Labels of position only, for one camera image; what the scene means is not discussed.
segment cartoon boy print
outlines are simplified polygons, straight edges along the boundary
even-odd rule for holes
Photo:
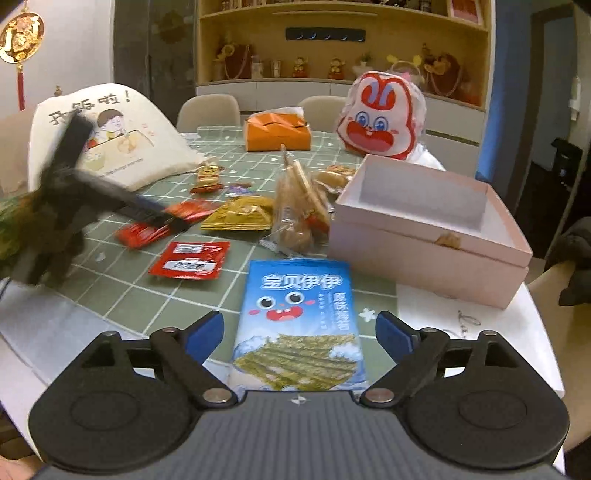
[[[283,301],[279,303],[278,306],[282,308],[275,309],[274,307],[278,303],[276,299],[271,296],[264,296],[256,301],[258,309],[250,310],[248,313],[250,315],[258,315],[261,310],[266,310],[267,313],[265,316],[267,317],[267,320],[272,322],[289,322],[304,314],[304,309],[300,304],[305,303],[306,305],[312,305],[316,302],[315,300],[305,300],[306,298],[302,292],[292,291],[285,295]]]
[[[126,133],[123,114],[115,109],[103,110],[96,119],[99,128],[96,135],[88,142],[88,148],[97,146],[100,143],[113,140]]]
[[[125,134],[123,114],[112,108],[103,110],[96,119],[96,125],[105,133],[107,140],[113,140]]]

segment snack packet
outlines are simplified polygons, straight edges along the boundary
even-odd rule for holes
[[[256,192],[251,190],[252,183],[250,182],[237,182],[231,183],[226,191],[226,197],[241,197],[243,195],[257,195]]]
[[[207,221],[204,230],[269,230],[273,224],[273,199],[242,196],[228,200]]]
[[[185,200],[184,202],[171,205],[166,208],[168,213],[181,217],[190,223],[197,223],[199,220],[211,215],[217,209],[217,204],[207,200]],[[156,228],[146,223],[133,223],[119,229],[115,234],[117,240],[127,248],[142,248],[156,240],[170,235],[170,228],[162,226]]]
[[[349,267],[331,260],[251,261],[228,386],[367,388]]]
[[[208,193],[222,189],[223,183],[220,180],[220,173],[224,170],[224,167],[212,163],[199,167],[197,169],[197,180],[195,186],[191,189],[191,193]]]
[[[213,280],[219,276],[229,248],[230,242],[171,242],[150,273],[182,280]]]

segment cartoon face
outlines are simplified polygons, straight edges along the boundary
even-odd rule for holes
[[[415,146],[408,86],[389,74],[364,74],[337,133],[363,152],[404,159]]]
[[[295,320],[304,313],[304,309],[300,304],[305,301],[304,294],[300,291],[292,291],[285,295],[278,304],[275,298],[271,296],[264,296],[256,301],[256,310],[248,312],[250,315],[258,315],[261,310],[266,310],[265,316],[267,320],[272,322],[288,322]],[[307,305],[312,305],[315,300],[308,300],[305,302]]]
[[[119,132],[123,130],[123,127],[123,117],[115,116],[111,120],[109,120],[103,128],[108,132]]]

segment plastic bag of bread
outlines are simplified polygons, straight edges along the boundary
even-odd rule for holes
[[[355,175],[355,168],[343,165],[330,165],[312,174],[314,186],[330,195],[340,195]]]
[[[294,252],[314,254],[316,244],[325,241],[329,231],[327,200],[323,192],[315,188],[304,166],[285,152],[284,145],[282,152],[285,168],[275,188],[270,240],[277,250],[288,256],[293,256]]]

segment metal screw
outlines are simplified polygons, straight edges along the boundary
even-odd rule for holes
[[[210,388],[203,394],[209,403],[226,403],[232,398],[232,392],[225,388]]]
[[[394,392],[387,388],[371,388],[365,392],[365,398],[373,403],[388,403],[394,399]]]

